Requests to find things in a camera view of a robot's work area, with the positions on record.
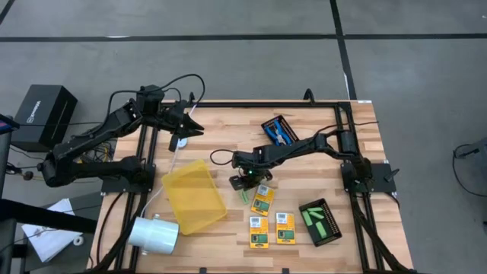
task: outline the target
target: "gray floor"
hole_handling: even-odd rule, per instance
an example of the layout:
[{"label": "gray floor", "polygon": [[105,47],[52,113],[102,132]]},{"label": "gray floor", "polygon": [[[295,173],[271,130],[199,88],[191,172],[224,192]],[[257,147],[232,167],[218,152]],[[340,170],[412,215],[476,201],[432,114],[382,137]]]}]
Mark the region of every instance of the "gray floor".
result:
[{"label": "gray floor", "polygon": [[[339,10],[345,33],[487,32],[482,0],[340,0]],[[334,30],[327,0],[17,0],[0,36]],[[485,272],[487,199],[457,185],[451,151],[487,136],[487,40],[361,40],[347,41],[347,48],[358,99],[373,100],[387,157],[401,169],[396,182],[416,269]],[[205,78],[212,99],[292,99],[306,88],[320,99],[348,96],[335,40],[0,43],[0,111],[15,114],[31,84],[63,84],[80,100],[73,121],[97,121],[112,91],[188,72]],[[193,80],[177,87],[186,95],[199,92]],[[14,152],[10,159],[35,163]],[[467,187],[487,193],[471,160],[457,166]],[[9,177],[4,197],[40,206],[99,189],[98,183],[50,189]],[[84,264],[39,272],[80,271]]]}]

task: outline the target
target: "white cable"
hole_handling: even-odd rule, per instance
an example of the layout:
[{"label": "white cable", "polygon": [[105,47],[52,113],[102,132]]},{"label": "white cable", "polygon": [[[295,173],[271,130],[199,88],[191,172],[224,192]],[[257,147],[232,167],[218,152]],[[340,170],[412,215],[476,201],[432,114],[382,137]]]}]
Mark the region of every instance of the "white cable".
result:
[{"label": "white cable", "polygon": [[[191,109],[191,111],[189,112],[189,116],[191,116],[191,114],[193,114],[193,111],[196,109],[196,106],[197,104],[195,104],[193,106],[193,108]],[[169,173],[173,172],[173,168],[174,168],[174,165],[176,164],[176,157],[177,157],[177,152],[179,151],[180,147],[177,145],[176,146],[176,150],[174,151],[174,156],[173,156],[173,161],[171,162],[170,164],[170,168],[169,168]],[[140,216],[143,218],[144,216],[144,213],[145,213],[145,209],[149,206],[149,204],[152,202],[152,200],[159,196],[159,194],[161,194],[162,192],[162,189],[163,189],[163,186],[161,185],[161,187],[159,188],[159,190],[148,200],[148,202],[144,205],[144,208],[142,209],[142,212],[140,213]]]}]

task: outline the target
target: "white paper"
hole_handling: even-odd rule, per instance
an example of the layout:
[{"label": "white paper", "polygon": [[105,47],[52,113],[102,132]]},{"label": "white paper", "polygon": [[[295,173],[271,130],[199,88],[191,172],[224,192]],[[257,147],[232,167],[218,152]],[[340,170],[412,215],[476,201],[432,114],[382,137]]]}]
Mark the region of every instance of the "white paper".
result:
[{"label": "white paper", "polygon": [[[65,214],[74,215],[69,199],[62,199],[48,208],[48,210],[64,212]],[[67,247],[81,232],[53,230],[52,228],[42,227],[39,225],[22,225],[24,233],[29,237],[33,248],[39,255],[40,260],[49,262],[61,250]]]}]

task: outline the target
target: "green object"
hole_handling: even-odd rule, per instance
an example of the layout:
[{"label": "green object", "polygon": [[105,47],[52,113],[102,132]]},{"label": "green object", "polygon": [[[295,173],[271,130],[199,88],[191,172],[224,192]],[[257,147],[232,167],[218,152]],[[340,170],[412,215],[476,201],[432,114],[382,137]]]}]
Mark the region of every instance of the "green object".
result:
[{"label": "green object", "polygon": [[319,220],[323,220],[325,218],[325,217],[323,217],[323,215],[318,214],[316,212],[310,212],[310,215],[315,217],[315,218],[318,218]]},{"label": "green object", "polygon": [[244,205],[248,205],[249,204],[249,197],[247,197],[247,191],[245,190],[240,190],[238,192],[238,195],[240,196],[240,198],[242,199],[242,202],[244,203]]},{"label": "green object", "polygon": [[252,234],[252,242],[257,244],[266,244],[267,234]]},{"label": "green object", "polygon": [[306,211],[303,211],[301,214],[303,215],[304,222],[306,223],[306,225],[311,226],[313,222],[311,221],[310,215]]},{"label": "green object", "polygon": [[279,231],[278,237],[279,239],[292,240],[294,239],[294,231]]},{"label": "green object", "polygon": [[309,208],[309,209],[306,209],[307,211],[309,212],[322,212],[323,209],[322,208]]},{"label": "green object", "polygon": [[256,200],[253,204],[253,207],[260,211],[269,211],[269,204],[260,200]]},{"label": "green object", "polygon": [[320,233],[320,236],[322,239],[324,239],[326,237],[326,230],[325,228],[323,227],[323,225],[321,224],[321,222],[317,222],[316,224],[314,224],[317,226],[317,230],[318,232]]}]

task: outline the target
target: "wooden table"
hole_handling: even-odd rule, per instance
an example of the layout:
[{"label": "wooden table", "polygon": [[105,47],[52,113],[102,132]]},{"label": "wooden table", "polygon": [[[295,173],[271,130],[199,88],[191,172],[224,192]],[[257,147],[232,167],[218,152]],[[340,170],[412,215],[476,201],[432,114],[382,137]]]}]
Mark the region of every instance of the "wooden table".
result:
[{"label": "wooden table", "polygon": [[[374,108],[370,102],[352,101],[356,123],[375,121]],[[275,200],[269,213],[268,250],[251,250],[249,247],[249,217],[256,215],[250,205],[244,205],[228,178],[237,174],[230,165],[218,166],[209,160],[210,153],[217,148],[251,151],[253,147],[269,144],[260,124],[268,119],[283,115],[299,138],[312,136],[324,126],[336,124],[333,110],[326,108],[196,108],[193,119],[205,127],[203,136],[189,139],[188,145],[179,151],[175,168],[182,167],[196,159],[207,163],[215,180],[228,214],[225,218],[189,236],[181,235],[172,255],[139,255],[137,272],[198,272],[206,267],[208,272],[361,272],[357,239],[350,208],[349,196],[343,190],[339,171],[341,161],[325,154],[312,154],[286,161],[272,169],[274,179],[268,183],[276,189]],[[361,153],[372,162],[386,159],[377,124],[356,126]],[[145,154],[150,142],[148,130]],[[115,159],[134,155],[139,132],[119,139]],[[158,166],[154,188],[161,185],[161,178],[169,170],[173,153],[167,150],[170,135],[160,132],[154,162]],[[330,140],[336,148],[336,140]],[[215,154],[216,161],[227,161],[230,153]],[[115,194],[105,196],[100,220],[113,201]],[[315,247],[300,217],[299,205],[325,198],[343,234],[341,239],[321,247]],[[390,251],[406,267],[412,268],[406,236],[397,204],[382,193],[372,195],[378,234]],[[103,233],[101,253],[103,255],[118,238],[126,207],[126,195],[122,196],[107,222]],[[297,244],[282,246],[275,243],[275,212],[293,212],[296,215]],[[162,219],[176,221],[167,196],[163,192],[148,207],[146,217],[158,213]],[[95,239],[98,237],[101,221],[98,222]],[[375,266],[370,240],[365,236],[371,267]],[[124,267],[129,264],[126,248]],[[91,249],[95,258],[96,241]]]}]

